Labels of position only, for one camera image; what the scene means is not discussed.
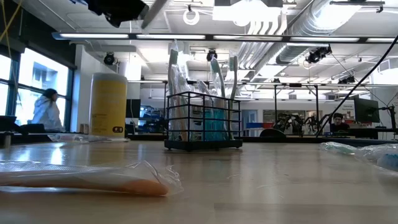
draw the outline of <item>ceiling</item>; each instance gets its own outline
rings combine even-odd
[[[288,23],[310,2],[310,0],[295,0],[297,7],[287,11]],[[376,13],[376,7],[362,8],[344,25],[337,29],[333,35],[374,35],[374,36],[395,36],[398,34],[398,1],[385,0],[384,12]],[[211,12],[213,0],[189,1],[192,7]],[[69,0],[29,0],[24,1],[22,6],[39,19],[46,22],[60,32],[132,32],[132,33],[175,33],[175,34],[247,34],[249,26],[240,27],[230,21],[214,21],[211,15],[200,13],[199,22],[190,26],[183,21],[183,13],[186,10],[187,0],[175,0],[155,21],[150,29],[141,30],[140,22],[124,22],[120,28],[109,25],[103,16],[97,16],[87,10],[81,4],[72,4]],[[101,40],[91,41],[90,47],[105,45],[136,46],[138,51],[147,62],[147,68],[143,69],[145,77],[151,75],[166,74],[167,62],[169,59],[169,41],[137,41],[137,40]],[[193,60],[188,62],[188,68],[196,72],[196,78],[206,80],[208,77],[209,65],[206,61],[208,49],[216,49],[219,59],[228,59],[230,50],[239,51],[240,42],[188,42],[190,48],[199,49],[196,51]],[[386,51],[388,45],[371,44],[333,44],[333,55],[324,58],[320,63],[311,66],[299,58],[297,65],[288,66],[284,71],[283,79],[287,82],[302,82],[311,77],[316,82],[327,82],[330,77],[338,75],[345,69],[354,69],[357,78],[361,78],[366,71],[374,65],[374,61]],[[96,51],[98,57],[105,52]],[[117,57],[127,58],[128,52],[115,53]],[[395,47],[390,56],[397,55]]]

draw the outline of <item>person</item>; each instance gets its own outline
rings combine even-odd
[[[330,131],[333,133],[347,132],[349,125],[343,122],[343,115],[341,113],[335,113],[333,115],[333,124],[330,125]]]
[[[51,88],[36,100],[32,124],[43,124],[46,131],[64,131],[60,120],[60,110],[56,104],[58,93]]]

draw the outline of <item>ductwork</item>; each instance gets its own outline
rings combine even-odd
[[[330,5],[330,1],[315,0],[287,31],[288,35],[330,35],[361,8],[361,6]],[[265,72],[264,67],[268,63],[290,64],[307,50],[308,47],[287,46],[285,43],[274,44],[256,66],[257,73]]]

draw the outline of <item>man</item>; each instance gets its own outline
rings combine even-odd
[[[337,132],[347,132],[349,129],[349,125],[346,123],[343,123],[343,115],[341,113],[335,113],[333,115],[333,122],[334,124],[331,124],[330,126],[330,131],[333,133]]]

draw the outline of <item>white lab coat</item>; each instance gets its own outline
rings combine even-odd
[[[60,120],[60,110],[56,102],[41,96],[35,102],[32,124],[43,124],[47,131],[64,131]]]

